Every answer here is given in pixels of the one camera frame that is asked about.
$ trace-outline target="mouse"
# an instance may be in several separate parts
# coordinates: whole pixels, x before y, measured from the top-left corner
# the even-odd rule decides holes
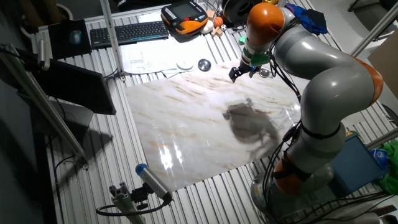
[[[210,70],[211,68],[211,63],[209,62],[209,60],[206,59],[200,59],[199,63],[198,63],[198,68],[201,71],[207,72]]]
[[[73,44],[73,45],[80,44],[80,37],[81,37],[81,31],[73,30],[72,32],[70,32],[70,35],[69,35],[69,43]]]

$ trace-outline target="small round object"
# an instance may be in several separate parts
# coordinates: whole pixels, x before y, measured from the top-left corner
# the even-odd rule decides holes
[[[261,78],[268,78],[270,73],[268,70],[262,68],[262,69],[260,69],[259,75]]]
[[[223,18],[221,18],[220,16],[214,19],[214,27],[221,27],[221,25],[223,24],[224,24]]]
[[[198,68],[203,72],[207,72],[211,68],[211,63],[206,59],[200,59],[198,63]]]
[[[226,31],[226,25],[225,24],[221,25],[220,28],[221,28],[222,31]]]
[[[193,67],[193,63],[189,61],[177,62],[177,67],[181,70],[189,70]]]

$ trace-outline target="green object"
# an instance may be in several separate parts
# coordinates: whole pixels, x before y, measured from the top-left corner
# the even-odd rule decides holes
[[[387,151],[388,154],[388,172],[384,179],[379,181],[382,189],[392,195],[398,195],[398,141],[392,140],[391,144],[384,143],[378,147]]]
[[[246,42],[246,37],[240,37],[239,38],[239,44],[240,45],[244,45],[245,42]]]
[[[251,57],[250,66],[256,67],[256,66],[260,66],[260,65],[265,65],[268,62],[269,62],[269,57],[267,54],[253,55]]]

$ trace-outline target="orange object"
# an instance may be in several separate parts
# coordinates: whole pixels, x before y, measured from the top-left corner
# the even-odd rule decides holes
[[[246,40],[253,46],[264,45],[279,35],[284,23],[279,7],[270,3],[256,4],[249,13]]]
[[[221,37],[223,35],[224,31],[222,31],[221,29],[218,29],[216,32],[217,37]]]
[[[208,9],[206,13],[207,13],[207,17],[209,17],[209,20],[212,21],[215,18],[215,15],[216,15],[215,11]]]
[[[198,31],[200,28],[202,28],[204,25],[206,25],[208,21],[208,18],[206,18],[203,22],[197,22],[197,21],[184,21],[180,23],[180,26],[184,27],[184,30],[179,30],[175,28],[175,30],[180,33],[180,34],[190,34]]]
[[[287,155],[287,158],[294,165],[294,161],[290,155]],[[282,160],[284,160],[284,158],[281,158],[276,165],[275,172],[283,171],[284,168],[282,165]],[[300,195],[300,179],[295,174],[290,174],[289,176],[279,180],[276,179],[275,184],[284,194],[295,196]]]
[[[223,24],[224,24],[223,18],[221,18],[220,16],[214,19],[214,27],[221,27],[221,25]]]
[[[211,34],[216,35],[217,31],[220,29],[220,27],[217,27]]]
[[[366,64],[365,62],[361,61],[360,59],[355,57],[355,60],[357,60],[361,65],[363,65],[366,70],[371,74],[372,79],[373,79],[373,85],[374,85],[374,93],[373,93],[373,99],[372,102],[369,106],[371,106],[376,100],[380,97],[381,92],[383,91],[383,77],[380,75],[376,69],[372,68],[372,66]]]

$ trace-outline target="orange handheld controller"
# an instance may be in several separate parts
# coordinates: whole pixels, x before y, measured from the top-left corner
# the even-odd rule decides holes
[[[192,35],[206,25],[206,11],[193,1],[182,1],[162,8],[162,19],[179,34]]]

